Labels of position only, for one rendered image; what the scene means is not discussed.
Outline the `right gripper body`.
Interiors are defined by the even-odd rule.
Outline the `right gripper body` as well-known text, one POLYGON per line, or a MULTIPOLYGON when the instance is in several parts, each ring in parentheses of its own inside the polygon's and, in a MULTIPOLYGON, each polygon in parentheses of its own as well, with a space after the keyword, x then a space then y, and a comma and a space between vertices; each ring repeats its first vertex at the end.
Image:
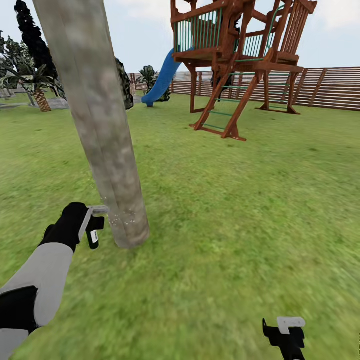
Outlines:
POLYGON ((268 326, 268 338, 272 346, 279 346, 280 351, 285 345, 295 345, 297 348, 304 348, 303 333, 298 327, 289 327, 289 334, 282 334, 278 327, 268 326))

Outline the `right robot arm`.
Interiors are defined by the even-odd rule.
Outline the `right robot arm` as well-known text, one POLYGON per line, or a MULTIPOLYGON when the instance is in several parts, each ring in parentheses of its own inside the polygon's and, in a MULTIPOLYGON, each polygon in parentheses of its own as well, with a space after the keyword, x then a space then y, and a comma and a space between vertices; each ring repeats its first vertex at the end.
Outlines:
POLYGON ((278 316, 278 327, 262 325, 265 337, 272 346, 279 346, 284 360, 305 360, 300 348, 304 348, 301 327, 306 325, 302 317, 278 316))

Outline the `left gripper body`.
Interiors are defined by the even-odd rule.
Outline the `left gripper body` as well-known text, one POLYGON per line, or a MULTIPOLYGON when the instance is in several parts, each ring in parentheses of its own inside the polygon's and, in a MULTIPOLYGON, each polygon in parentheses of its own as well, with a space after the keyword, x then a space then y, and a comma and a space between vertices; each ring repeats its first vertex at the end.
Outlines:
POLYGON ((91 222, 90 224, 87 226, 87 228, 85 229, 86 231, 92 231, 92 230, 103 230, 104 229, 104 222, 105 222, 105 218, 104 216, 92 216, 91 217, 91 222))

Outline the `pesticide atomizer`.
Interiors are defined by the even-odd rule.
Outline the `pesticide atomizer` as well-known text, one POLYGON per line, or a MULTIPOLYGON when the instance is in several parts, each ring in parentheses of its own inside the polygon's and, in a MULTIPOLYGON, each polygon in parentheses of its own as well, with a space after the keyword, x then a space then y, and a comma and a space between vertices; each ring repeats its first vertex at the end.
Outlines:
POLYGON ((87 238, 88 238, 89 247, 92 250, 97 249, 100 245, 97 231, 94 229, 88 230, 88 231, 86 231, 86 234, 87 234, 87 238))

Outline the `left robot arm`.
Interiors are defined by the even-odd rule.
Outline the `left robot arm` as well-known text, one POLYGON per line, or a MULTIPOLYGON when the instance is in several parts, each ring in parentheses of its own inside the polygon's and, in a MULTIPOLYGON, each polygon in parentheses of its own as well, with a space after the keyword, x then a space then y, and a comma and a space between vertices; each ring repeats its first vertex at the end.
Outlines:
POLYGON ((68 205, 22 268, 0 288, 0 360, 8 360, 33 331, 53 321, 77 245, 86 231, 104 229, 104 216, 95 214, 109 211, 107 205, 68 205))

